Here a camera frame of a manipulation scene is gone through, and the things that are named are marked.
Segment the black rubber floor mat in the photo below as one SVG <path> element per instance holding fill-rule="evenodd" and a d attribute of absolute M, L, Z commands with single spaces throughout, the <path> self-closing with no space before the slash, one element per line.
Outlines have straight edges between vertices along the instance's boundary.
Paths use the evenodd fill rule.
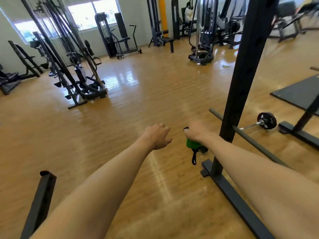
<path fill-rule="evenodd" d="M 318 94 L 319 74 L 270 93 L 271 96 L 302 110 L 306 110 Z"/>

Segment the black incline bench frame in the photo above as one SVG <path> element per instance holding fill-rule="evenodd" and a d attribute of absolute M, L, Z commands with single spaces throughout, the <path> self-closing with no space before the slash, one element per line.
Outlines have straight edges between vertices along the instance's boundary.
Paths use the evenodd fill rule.
<path fill-rule="evenodd" d="M 0 58 L 6 58 L 5 65 L 0 62 L 0 92 L 7 96 L 23 81 L 39 78 L 44 69 L 36 62 L 35 56 L 12 40 L 8 40 L 11 48 L 9 54 L 0 52 Z"/>

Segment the black leg press machine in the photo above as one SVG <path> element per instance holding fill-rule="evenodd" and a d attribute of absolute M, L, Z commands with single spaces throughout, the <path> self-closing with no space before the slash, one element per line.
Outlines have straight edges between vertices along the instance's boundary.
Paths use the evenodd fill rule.
<path fill-rule="evenodd" d="M 219 46 L 228 44 L 229 49 L 240 44 L 235 37 L 242 35 L 240 29 L 246 17 L 246 3 L 247 0 L 224 0 L 223 7 L 217 15 L 214 44 Z"/>

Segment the black squat rack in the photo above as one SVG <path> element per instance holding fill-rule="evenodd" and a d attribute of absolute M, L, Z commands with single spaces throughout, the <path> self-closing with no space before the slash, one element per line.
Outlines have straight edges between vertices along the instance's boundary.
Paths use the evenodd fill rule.
<path fill-rule="evenodd" d="M 241 119 L 279 2 L 280 0 L 249 1 L 246 22 L 219 133 L 220 137 L 222 132 L 229 138 L 232 137 L 231 144 L 267 160 L 269 159 L 265 155 L 237 133 L 234 133 L 232 127 L 237 127 Z M 202 168 L 202 175 L 213 180 L 256 239 L 279 239 L 266 226 L 261 216 L 215 155 L 213 160 L 204 161 Z"/>

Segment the grey safety bar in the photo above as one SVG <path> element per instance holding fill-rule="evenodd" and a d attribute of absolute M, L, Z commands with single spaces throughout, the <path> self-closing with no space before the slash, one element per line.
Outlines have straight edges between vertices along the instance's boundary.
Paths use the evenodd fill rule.
<path fill-rule="evenodd" d="M 215 109 L 209 108 L 209 112 L 211 114 L 213 114 L 215 117 L 217 117 L 219 120 L 223 121 L 223 116 L 220 113 L 218 113 Z M 234 133 L 237 133 L 239 136 L 241 136 L 245 141 L 247 141 L 250 145 L 252 145 L 254 148 L 256 148 L 263 155 L 265 155 L 269 160 L 271 160 L 272 162 L 274 162 L 276 164 L 280 164 L 282 166 L 290 168 L 286 163 L 284 163 L 281 159 L 279 159 L 272 152 L 270 152 L 268 149 L 263 147 L 256 140 L 254 140 L 249 135 L 247 135 L 245 132 L 243 132 L 242 130 L 240 130 L 239 128 L 237 128 L 235 126 L 233 126 L 232 128 L 233 128 Z M 223 132 L 221 134 L 222 134 L 221 137 L 224 140 L 228 141 L 229 143 L 233 141 L 232 137 L 229 138 L 228 136 L 224 135 Z"/>

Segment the person's left forearm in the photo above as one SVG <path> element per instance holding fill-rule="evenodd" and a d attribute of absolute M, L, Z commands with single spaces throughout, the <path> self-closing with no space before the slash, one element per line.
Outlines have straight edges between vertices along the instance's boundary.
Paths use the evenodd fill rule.
<path fill-rule="evenodd" d="M 30 239 L 104 239 L 154 143 L 139 138 L 68 195 Z"/>

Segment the window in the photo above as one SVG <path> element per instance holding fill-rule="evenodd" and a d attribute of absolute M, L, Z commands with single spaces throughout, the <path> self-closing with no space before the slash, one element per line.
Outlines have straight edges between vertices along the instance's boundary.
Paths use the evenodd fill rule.
<path fill-rule="evenodd" d="M 42 11 L 46 0 L 26 1 L 48 35 L 52 38 L 60 36 L 52 15 L 49 11 Z M 115 14 L 121 12 L 118 0 L 62 0 L 62 4 L 59 4 L 58 0 L 52 1 L 59 9 L 62 21 L 71 21 L 80 32 L 97 29 L 95 16 L 100 13 L 104 13 L 107 22 L 114 26 L 117 24 Z M 40 32 L 21 0 L 0 0 L 0 7 L 24 42 L 30 42 L 34 38 L 33 32 Z"/>

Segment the black steel post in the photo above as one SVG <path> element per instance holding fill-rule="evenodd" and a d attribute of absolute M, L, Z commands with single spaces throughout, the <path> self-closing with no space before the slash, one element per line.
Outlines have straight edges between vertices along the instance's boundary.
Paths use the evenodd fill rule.
<path fill-rule="evenodd" d="M 20 239 L 30 239 L 48 216 L 57 177 L 49 171 L 40 172 L 40 181 Z"/>

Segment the yellow pillar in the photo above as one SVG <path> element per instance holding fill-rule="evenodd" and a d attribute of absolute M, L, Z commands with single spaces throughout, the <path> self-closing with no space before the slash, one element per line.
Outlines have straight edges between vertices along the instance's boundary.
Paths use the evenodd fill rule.
<path fill-rule="evenodd" d="M 166 4 L 165 0 L 158 0 L 158 7 L 160 11 L 160 17 L 161 17 L 161 27 L 162 30 L 168 30 L 167 29 L 167 17 L 166 17 Z"/>

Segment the person's left hand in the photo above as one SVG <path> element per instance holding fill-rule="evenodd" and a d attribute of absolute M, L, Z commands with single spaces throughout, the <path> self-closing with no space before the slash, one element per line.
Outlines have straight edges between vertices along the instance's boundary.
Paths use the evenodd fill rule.
<path fill-rule="evenodd" d="M 151 151 L 159 150 L 165 148 L 162 146 L 162 142 L 164 139 L 169 139 L 169 132 L 170 127 L 164 123 L 154 124 L 145 129 L 140 139 L 147 144 Z"/>

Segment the black bench weight machine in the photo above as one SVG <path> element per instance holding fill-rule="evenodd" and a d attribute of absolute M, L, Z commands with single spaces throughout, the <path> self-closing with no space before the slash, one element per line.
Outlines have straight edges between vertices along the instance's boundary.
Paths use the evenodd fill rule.
<path fill-rule="evenodd" d="M 166 44 L 170 45 L 170 52 L 174 53 L 174 38 L 166 37 L 165 35 L 169 33 L 168 30 L 162 30 L 161 20 L 159 19 L 159 12 L 157 7 L 157 0 L 146 0 L 148 13 L 149 13 L 149 20 L 151 25 L 151 32 L 152 38 L 149 42 L 148 48 L 153 44 L 153 46 L 161 47 L 165 46 Z"/>

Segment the person's right forearm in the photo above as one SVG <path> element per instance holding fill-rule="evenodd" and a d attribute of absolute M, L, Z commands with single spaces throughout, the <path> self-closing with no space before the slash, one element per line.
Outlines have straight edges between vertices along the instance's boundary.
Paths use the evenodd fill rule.
<path fill-rule="evenodd" d="M 277 238 L 319 239 L 318 183 L 212 132 L 201 133 L 198 140 L 213 152 Z"/>

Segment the green bottle with black strap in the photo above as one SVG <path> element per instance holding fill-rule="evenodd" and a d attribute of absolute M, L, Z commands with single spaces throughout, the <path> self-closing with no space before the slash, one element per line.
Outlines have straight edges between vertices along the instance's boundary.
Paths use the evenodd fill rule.
<path fill-rule="evenodd" d="M 192 164 L 193 165 L 197 164 L 197 153 L 198 152 L 205 154 L 208 151 L 208 148 L 206 148 L 204 145 L 202 145 L 198 142 L 195 142 L 193 140 L 190 140 L 188 138 L 186 140 L 186 146 L 193 151 L 193 156 L 192 156 Z"/>

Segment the person's right hand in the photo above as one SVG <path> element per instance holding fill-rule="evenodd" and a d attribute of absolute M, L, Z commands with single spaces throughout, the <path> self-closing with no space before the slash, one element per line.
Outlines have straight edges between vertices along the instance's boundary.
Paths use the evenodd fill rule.
<path fill-rule="evenodd" d="M 192 120 L 186 128 L 193 129 L 193 141 L 204 144 L 213 134 L 202 120 Z"/>

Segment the barbell with black plate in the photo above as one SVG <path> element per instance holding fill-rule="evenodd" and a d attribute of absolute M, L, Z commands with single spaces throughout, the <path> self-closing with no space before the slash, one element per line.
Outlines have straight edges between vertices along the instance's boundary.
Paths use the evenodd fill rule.
<path fill-rule="evenodd" d="M 261 112 L 257 116 L 256 123 L 249 125 L 249 126 L 246 126 L 246 127 L 239 128 L 239 129 L 245 130 L 245 129 L 253 128 L 255 126 L 259 126 L 265 130 L 272 130 L 272 129 L 277 127 L 277 119 L 270 112 Z"/>

